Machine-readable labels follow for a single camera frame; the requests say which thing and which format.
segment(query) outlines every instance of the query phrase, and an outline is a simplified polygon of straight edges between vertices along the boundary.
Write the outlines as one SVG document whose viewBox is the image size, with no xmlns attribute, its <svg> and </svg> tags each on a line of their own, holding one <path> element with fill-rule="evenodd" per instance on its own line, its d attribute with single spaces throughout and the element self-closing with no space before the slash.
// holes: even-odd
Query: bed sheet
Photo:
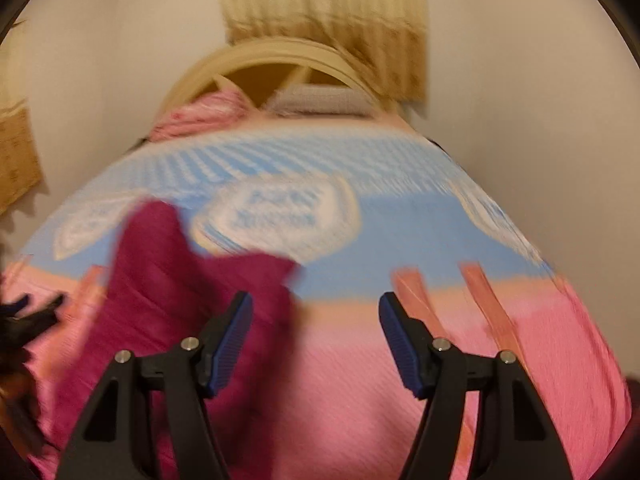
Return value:
<svg viewBox="0 0 640 480">
<path fill-rule="evenodd" d="M 442 150 L 398 120 L 254 120 L 150 144 L 68 199 L 6 271 L 9 295 L 67 290 L 36 342 L 43 410 L 100 307 L 111 250 L 144 197 L 178 206 L 193 250 L 258 249 L 304 266 L 298 348 L 276 436 L 276 478 L 397 478 L 422 405 L 377 319 L 394 290 L 463 351 L 516 352 L 587 479 L 630 416 L 625 381 L 570 285 Z M 454 478 L 476 423 L 465 413 Z"/>
</svg>

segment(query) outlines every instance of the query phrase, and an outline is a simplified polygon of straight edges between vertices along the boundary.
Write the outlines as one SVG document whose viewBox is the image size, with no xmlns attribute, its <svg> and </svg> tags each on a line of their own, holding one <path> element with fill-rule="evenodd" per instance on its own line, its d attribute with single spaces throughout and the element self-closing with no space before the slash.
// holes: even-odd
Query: bed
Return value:
<svg viewBox="0 0 640 480">
<path fill-rule="evenodd" d="M 586 480 L 623 433 L 625 378 L 570 284 L 500 207 L 395 103 L 375 95 L 336 51 L 291 38 L 213 53 L 169 92 L 159 115 L 236 85 L 256 105 L 299 82 L 366 92 L 372 118 L 252 114 L 223 132 L 149 143 L 71 196 L 5 272 L 8 300 L 67 291 L 73 315 L 100 309 L 123 220 L 146 197 L 178 207 L 191 248 L 283 254 L 299 344 L 276 429 L 274 478 L 397 478 L 421 403 L 402 388 L 377 318 L 393 290 L 407 311 L 465 352 L 514 351 Z M 47 339 L 34 374 L 51 384 Z M 50 409 L 46 395 L 43 410 Z M 476 423 L 465 415 L 455 479 Z"/>
</svg>

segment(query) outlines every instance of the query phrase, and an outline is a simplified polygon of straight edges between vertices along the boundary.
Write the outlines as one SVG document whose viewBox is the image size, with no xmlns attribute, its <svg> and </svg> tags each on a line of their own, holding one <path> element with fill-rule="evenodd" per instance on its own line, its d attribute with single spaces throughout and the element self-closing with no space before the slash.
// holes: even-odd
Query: pink pillow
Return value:
<svg viewBox="0 0 640 480">
<path fill-rule="evenodd" d="M 149 140 L 173 139 L 223 130 L 244 118 L 250 107 L 244 93 L 238 88 L 226 88 L 204 94 L 193 103 L 178 107 L 156 122 Z"/>
</svg>

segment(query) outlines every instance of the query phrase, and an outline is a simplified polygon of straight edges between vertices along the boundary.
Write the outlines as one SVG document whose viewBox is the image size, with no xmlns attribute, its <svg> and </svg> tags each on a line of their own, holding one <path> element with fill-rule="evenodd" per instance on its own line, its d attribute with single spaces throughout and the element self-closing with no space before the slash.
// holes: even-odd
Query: pillow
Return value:
<svg viewBox="0 0 640 480">
<path fill-rule="evenodd" d="M 151 142 L 223 130 L 244 118 L 250 110 L 247 97 L 237 87 L 204 94 L 161 117 L 149 134 Z"/>
<path fill-rule="evenodd" d="M 267 101 L 264 110 L 280 116 L 329 114 L 372 117 L 373 100 L 362 90 L 334 85 L 294 84 Z"/>
</svg>

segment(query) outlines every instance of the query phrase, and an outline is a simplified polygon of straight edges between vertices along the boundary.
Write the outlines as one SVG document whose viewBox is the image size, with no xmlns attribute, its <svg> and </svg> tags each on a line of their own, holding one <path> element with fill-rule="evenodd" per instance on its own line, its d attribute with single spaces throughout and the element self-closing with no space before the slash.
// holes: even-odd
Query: mattress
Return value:
<svg viewBox="0 0 640 480">
<path fill-rule="evenodd" d="M 378 324 L 388 290 L 465 352 L 516 352 L 576 479 L 596 471 L 629 419 L 624 377 L 571 286 L 446 153 L 392 123 L 278 120 L 145 145 L 47 219 L 7 269 L 9 297 L 66 290 L 88 326 L 122 221 L 151 196 L 179 208 L 194 251 L 262 250 L 303 266 L 291 283 L 301 321 L 277 478 L 398 477 L 423 405 Z M 33 369 L 51 385 L 47 344 Z M 474 402 L 454 478 L 468 467 Z"/>
</svg>

